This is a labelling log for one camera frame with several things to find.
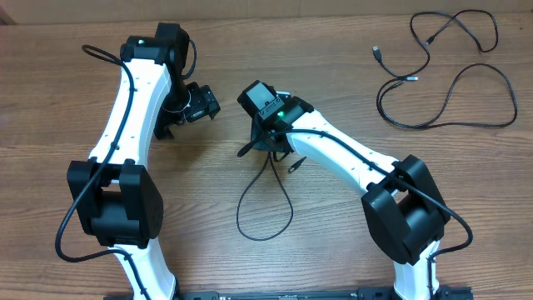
black plastic part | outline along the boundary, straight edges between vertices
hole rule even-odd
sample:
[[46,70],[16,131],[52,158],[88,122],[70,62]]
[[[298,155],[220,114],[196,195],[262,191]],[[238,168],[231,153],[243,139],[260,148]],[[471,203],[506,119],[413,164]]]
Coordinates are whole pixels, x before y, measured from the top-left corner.
[[154,134],[157,139],[173,138],[168,129],[185,121],[194,122],[208,115],[211,119],[220,111],[217,99],[208,86],[198,87],[195,82],[185,85],[182,71],[187,61],[190,38],[179,24],[160,22],[155,37],[129,37],[121,47],[121,59],[153,59],[165,63],[172,80],[157,116]]
[[[446,205],[420,159],[410,155],[394,165],[392,176]],[[450,215],[411,191],[396,204],[391,195],[396,189],[405,191],[388,177],[368,185],[368,192],[361,198],[366,222],[372,239],[389,258],[397,263],[415,264],[430,243],[444,236],[444,225],[450,221]]]
[[[237,101],[252,118],[252,140],[264,133],[290,129],[304,113],[314,110],[313,106],[304,100],[288,94],[277,94],[274,87],[259,80],[242,91]],[[286,137],[257,142],[253,148],[281,153],[292,151]]]
[[[76,198],[98,169],[99,163],[71,162],[67,182]],[[119,180],[120,192],[104,191],[111,181]],[[116,243],[145,248],[162,227],[163,201],[144,166],[126,162],[108,164],[77,207],[83,231],[96,236],[102,246]]]
[[[473,300],[470,287],[441,286],[436,300]],[[174,300],[400,300],[393,287],[360,287],[339,292],[185,292]]]

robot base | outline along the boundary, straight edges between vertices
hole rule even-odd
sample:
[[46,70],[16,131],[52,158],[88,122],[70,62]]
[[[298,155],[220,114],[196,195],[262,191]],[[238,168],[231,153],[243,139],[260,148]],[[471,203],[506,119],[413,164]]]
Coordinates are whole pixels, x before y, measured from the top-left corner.
[[[127,297],[105,297],[104,300],[131,300]],[[360,287],[340,292],[184,292],[173,300],[401,300],[393,287]],[[441,286],[435,294],[438,300],[474,300],[470,287]]]

wall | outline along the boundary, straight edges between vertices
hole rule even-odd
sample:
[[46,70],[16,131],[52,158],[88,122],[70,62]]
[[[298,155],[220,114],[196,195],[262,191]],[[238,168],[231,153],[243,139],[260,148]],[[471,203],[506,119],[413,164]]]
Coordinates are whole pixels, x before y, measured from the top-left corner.
[[493,13],[529,12],[533,0],[0,0],[0,20],[8,24],[102,23],[403,14],[424,10],[453,13],[465,8]]

wooden table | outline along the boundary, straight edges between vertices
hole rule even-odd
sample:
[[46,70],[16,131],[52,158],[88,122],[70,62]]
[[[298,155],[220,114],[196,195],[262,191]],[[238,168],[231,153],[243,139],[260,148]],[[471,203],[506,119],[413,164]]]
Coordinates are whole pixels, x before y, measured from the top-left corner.
[[[198,47],[192,80],[209,84],[222,111],[174,127],[173,141],[153,141],[149,170],[165,203],[159,236],[167,264],[185,291],[316,291],[390,286],[391,260],[371,240],[359,198],[316,163],[293,174],[279,164],[294,202],[292,225],[270,242],[236,228],[242,190],[264,152],[237,158],[250,119],[237,96],[256,79],[312,103],[344,133],[380,153],[426,162],[446,200],[472,226],[473,245],[439,257],[444,284],[472,286],[476,299],[533,298],[533,14],[497,14],[500,44],[480,55],[457,26],[431,44],[418,83],[386,98],[396,119],[415,123],[438,112],[453,77],[466,65],[494,64],[512,82],[518,120],[503,129],[444,127],[408,131],[378,115],[377,89],[388,79],[371,48],[398,73],[425,55],[409,31],[410,16],[328,17],[182,22]],[[490,19],[462,18],[485,47]],[[429,37],[444,20],[420,17]],[[101,299],[129,292],[114,257],[71,264],[53,240],[72,203],[66,172],[83,160],[107,122],[119,69],[84,54],[84,43],[118,53],[130,35],[152,36],[157,22],[0,27],[0,298]],[[488,69],[467,72],[441,121],[505,121],[512,116],[503,79]],[[265,237],[285,225],[289,207],[271,172],[242,206],[247,233]],[[446,226],[444,247],[466,238]],[[63,239],[71,255],[102,249],[72,218]]]

black power cord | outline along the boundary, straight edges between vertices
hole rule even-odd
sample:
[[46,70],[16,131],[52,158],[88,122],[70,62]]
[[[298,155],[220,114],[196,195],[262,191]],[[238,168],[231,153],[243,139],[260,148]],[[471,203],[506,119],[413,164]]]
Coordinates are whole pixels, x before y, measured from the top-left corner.
[[[472,33],[457,18],[457,16],[459,16],[462,13],[484,13],[484,14],[488,15],[489,17],[491,17],[492,22],[494,24],[494,31],[495,31],[495,34],[496,34],[496,40],[495,40],[494,46],[492,46],[490,49],[486,49],[486,50],[483,49],[483,47],[481,46],[479,40],[474,35],[474,33]],[[449,18],[449,20],[448,20],[448,22],[446,22],[441,27],[441,29],[439,29],[435,34],[430,36],[426,40],[426,43],[423,43],[422,40],[420,40],[418,38],[418,35],[416,35],[416,32],[413,29],[413,19],[418,17],[418,16],[421,16],[421,15],[439,15],[439,16],[447,17],[447,18]],[[450,15],[450,14],[447,14],[447,13],[443,13],[443,12],[419,12],[419,13],[415,13],[414,15],[412,15],[411,21],[409,23],[409,27],[411,29],[411,33],[412,33],[413,37],[415,38],[415,40],[420,44],[420,46],[422,47],[422,49],[424,50],[424,52],[427,55],[426,62],[414,72],[408,73],[406,75],[397,75],[397,74],[395,74],[392,70],[390,70],[390,68],[388,68],[385,65],[385,63],[383,63],[383,60],[381,58],[381,51],[380,51],[379,47],[375,46],[372,49],[373,54],[374,54],[374,58],[379,62],[380,66],[385,71],[387,71],[390,75],[392,75],[394,77],[393,79],[385,82],[385,84],[383,84],[383,86],[381,86],[379,92],[377,93],[377,97],[376,97],[377,111],[380,113],[381,117],[383,119],[385,119],[387,122],[389,122],[389,123],[391,123],[393,125],[396,125],[398,127],[408,128],[408,129],[430,129],[430,128],[438,128],[438,127],[448,126],[448,125],[461,125],[461,126],[471,126],[471,127],[480,127],[480,128],[503,128],[503,127],[511,125],[516,120],[516,116],[518,114],[518,105],[516,103],[515,93],[513,91],[513,88],[511,86],[511,82],[509,81],[509,78],[502,71],[497,69],[496,67],[493,67],[493,66],[491,66],[489,64],[486,64],[486,63],[474,63],[474,64],[471,64],[468,67],[463,68],[459,72],[459,74],[457,74],[456,78],[454,79],[453,83],[451,84],[450,91],[448,92],[448,95],[446,97],[446,100],[444,101],[444,104],[442,105],[441,110],[439,111],[439,113],[437,113],[437,115],[434,118],[432,118],[431,120],[429,120],[427,122],[423,122],[423,123],[420,123],[420,124],[417,124],[417,125],[404,124],[402,122],[398,122],[398,121],[394,120],[392,117],[390,117],[385,112],[385,109],[383,108],[383,104],[382,104],[383,98],[385,97],[385,95],[388,92],[390,92],[391,90],[400,87],[400,85],[402,85],[404,82],[412,82],[412,81],[418,80],[418,77],[414,77],[414,75],[417,75],[417,73],[419,73],[424,68],[426,68],[426,66],[430,62],[430,52],[427,49],[427,46],[429,46],[433,42],[433,40],[435,40],[436,36],[439,35],[444,29],[446,29],[448,27],[448,25],[450,25],[450,23],[453,22],[453,21],[455,21],[463,30],[466,31],[466,33],[468,33],[468,35],[470,35],[472,37],[472,39],[476,43],[477,48],[480,51],[480,53],[488,53],[488,52],[494,50],[496,48],[496,46],[498,45],[498,40],[499,40],[499,37],[498,37],[498,25],[496,24],[496,19],[494,18],[494,16],[490,12],[487,12],[487,11],[484,11],[484,10],[466,9],[466,10],[463,10],[463,11],[460,11],[460,12],[456,13],[453,16]],[[494,70],[495,72],[497,72],[498,74],[500,74],[506,80],[507,87],[509,88],[509,93],[511,95],[511,101],[513,103],[513,107],[514,107],[514,110],[515,110],[513,118],[510,121],[508,121],[508,122],[496,123],[496,124],[483,123],[483,122],[444,122],[444,123],[440,123],[440,124],[433,124],[441,116],[441,114],[444,112],[444,110],[446,109],[446,105],[450,101],[450,97],[451,97],[451,94],[453,92],[453,88],[456,85],[456,83],[459,81],[459,79],[461,77],[461,74],[464,71],[466,71],[466,70],[468,70],[470,68],[476,67],[476,66],[488,67],[488,68]]]
[[[277,159],[276,157],[276,153],[274,152],[274,161],[276,162],[279,162],[281,161],[283,158],[286,158],[286,156],[288,155],[288,153],[285,153],[285,155],[280,158],[280,159]],[[291,217],[289,218],[289,221],[286,223],[285,227],[280,230],[279,232],[277,232],[276,234],[273,234],[271,235],[270,237],[265,237],[265,238],[257,238],[257,237],[250,237],[248,236],[247,234],[245,234],[242,229],[241,229],[241,224],[239,223],[239,211],[241,210],[241,203],[242,203],[242,199],[244,198],[244,195],[246,195],[246,193],[248,192],[248,190],[252,187],[252,185],[257,181],[257,179],[259,179],[259,177],[263,174],[263,171],[265,171],[265,168],[267,167],[267,164],[270,162],[270,165],[272,167],[272,171],[274,172],[274,175],[276,176],[276,179],[277,179],[277,183],[279,183],[280,185],[280,188],[281,190],[283,191],[283,193],[285,194],[285,198],[286,198],[286,201],[289,203],[289,207],[291,208]],[[239,233],[249,239],[249,240],[252,240],[252,241],[255,241],[255,242],[265,242],[265,241],[268,241],[268,240],[271,240],[277,236],[279,236],[280,234],[282,234],[288,227],[289,225],[291,225],[291,222],[292,222],[292,217],[294,216],[294,208],[292,207],[292,202],[291,202],[291,199],[289,198],[289,195],[287,195],[286,191],[285,191],[285,188],[283,187],[283,184],[281,183],[281,179],[280,177],[277,175],[277,172],[276,172],[276,168],[274,167],[274,163],[272,162],[272,157],[271,157],[271,153],[269,152],[267,155],[266,155],[266,160],[265,162],[263,163],[263,167],[261,168],[261,171],[259,171],[259,173],[252,179],[252,181],[250,182],[250,184],[248,184],[247,188],[244,189],[244,192],[242,192],[242,195],[241,195],[241,198],[239,199],[239,204],[237,204],[237,229],[239,230]]]
[[282,136],[282,135],[286,135],[288,133],[309,133],[309,134],[316,134],[316,135],[319,135],[321,137],[331,139],[332,141],[338,143],[343,148],[345,148],[348,152],[352,153],[357,158],[361,159],[370,168],[373,168],[376,171],[378,171],[379,173],[385,175],[390,180],[392,180],[394,183],[396,183],[398,186],[400,186],[402,188],[406,188],[407,190],[409,190],[410,192],[416,194],[417,196],[419,196],[421,198],[424,198],[424,199],[434,203],[438,208],[440,208],[444,212],[448,213],[455,220],[457,220],[457,222],[459,222],[459,224],[465,229],[466,234],[468,236],[466,241],[464,243],[462,243],[460,245],[457,245],[457,246],[454,246],[454,247],[448,247],[448,248],[444,248],[444,249],[435,251],[434,253],[432,253],[427,258],[427,269],[428,269],[428,277],[429,277],[428,288],[430,290],[430,298],[432,299],[433,298],[433,285],[432,285],[432,271],[431,271],[432,266],[431,266],[431,264],[435,261],[435,258],[438,255],[441,255],[441,254],[444,254],[444,253],[452,253],[454,251],[458,251],[458,250],[464,249],[464,248],[470,246],[470,244],[472,244],[472,241],[474,240],[474,234],[472,233],[472,229],[470,228],[468,223],[461,216],[459,216],[459,214],[457,214],[456,212],[454,212],[451,209],[449,209],[446,205],[444,205],[444,204],[436,201],[434,198],[426,195],[421,190],[419,190],[416,187],[413,187],[412,185],[410,185],[408,182],[405,182],[404,180],[402,180],[400,178],[396,178],[394,176],[391,176],[391,174],[389,172],[387,172],[384,169],[378,167],[375,162],[373,162],[373,161],[367,159],[366,157],[362,156],[358,151],[356,151],[354,148],[350,147],[350,145],[346,144],[340,138],[335,137],[335,136],[331,135],[328,132],[311,130],[311,129],[291,129],[291,130],[286,130],[286,131],[282,131],[282,132],[274,132],[274,133],[271,132],[271,133],[268,133],[268,134],[261,135],[261,136],[257,137],[256,139],[254,139],[253,141],[251,141],[248,144],[246,144],[238,152],[237,156],[239,158],[242,157],[243,155],[245,155],[248,151],[250,151],[252,149],[253,145],[255,145],[256,143],[259,143],[260,141],[262,141],[264,139],[277,137],[277,136]]
[[55,242],[56,253],[61,259],[63,259],[66,262],[69,262],[69,263],[85,262],[87,260],[94,259],[94,258],[99,258],[99,257],[102,257],[104,255],[108,255],[108,254],[121,254],[121,255],[124,256],[124,260],[127,260],[129,262],[129,264],[130,264],[130,266],[132,268],[133,276],[135,277],[135,280],[137,281],[137,284],[138,284],[139,288],[141,289],[141,295],[144,295],[144,297],[147,300],[151,300],[150,296],[147,293],[146,288],[144,287],[144,285],[142,285],[142,281],[141,281],[141,278],[139,276],[139,272],[137,270],[137,267],[135,266],[135,263],[134,263],[134,261],[132,259],[132,255],[130,253],[126,252],[125,250],[108,249],[108,250],[104,250],[104,251],[101,251],[101,252],[96,252],[96,253],[93,253],[93,254],[85,255],[85,256],[82,256],[82,257],[69,257],[67,254],[63,253],[63,251],[61,249],[62,235],[65,232],[65,228],[67,227],[68,221],[70,220],[70,218],[74,214],[74,211],[76,210],[76,208],[79,205],[80,201],[83,199],[83,196],[87,193],[87,191],[90,188],[92,188],[92,186],[95,183],[97,183],[97,181],[100,180],[100,175],[102,174],[103,169],[109,163],[109,160],[111,159],[113,153],[115,152],[115,149],[118,148],[118,141],[120,140],[120,136],[122,134],[122,131],[124,130],[124,127],[126,126],[127,117],[128,117],[128,115],[130,113],[130,110],[132,109],[133,94],[136,91],[132,73],[130,72],[129,68],[126,66],[126,64],[121,59],[119,59],[118,57],[112,55],[109,52],[103,51],[102,49],[99,49],[97,47],[90,46],[90,45],[83,45],[82,46],[82,50],[85,53],[87,53],[90,56],[92,56],[92,57],[101,59],[104,62],[116,64],[116,65],[122,67],[124,69],[124,71],[126,72],[126,74],[127,74],[127,78],[130,81],[130,93],[129,93],[129,97],[127,99],[127,105],[126,105],[126,110],[124,111],[124,116],[122,117],[122,120],[121,120],[120,125],[118,127],[117,135],[115,135],[115,138],[113,139],[113,141],[111,143],[111,146],[109,148],[109,152],[107,153],[106,157],[103,159],[102,163],[100,164],[100,167],[98,167],[97,171],[91,176],[91,179],[89,180],[89,182],[85,185],[85,187],[83,187],[82,191],[77,195],[76,199],[74,200],[74,203],[68,209],[67,214],[65,215],[65,217],[61,221],[61,225],[59,226],[59,229],[57,230],[57,235],[56,235],[56,242]]

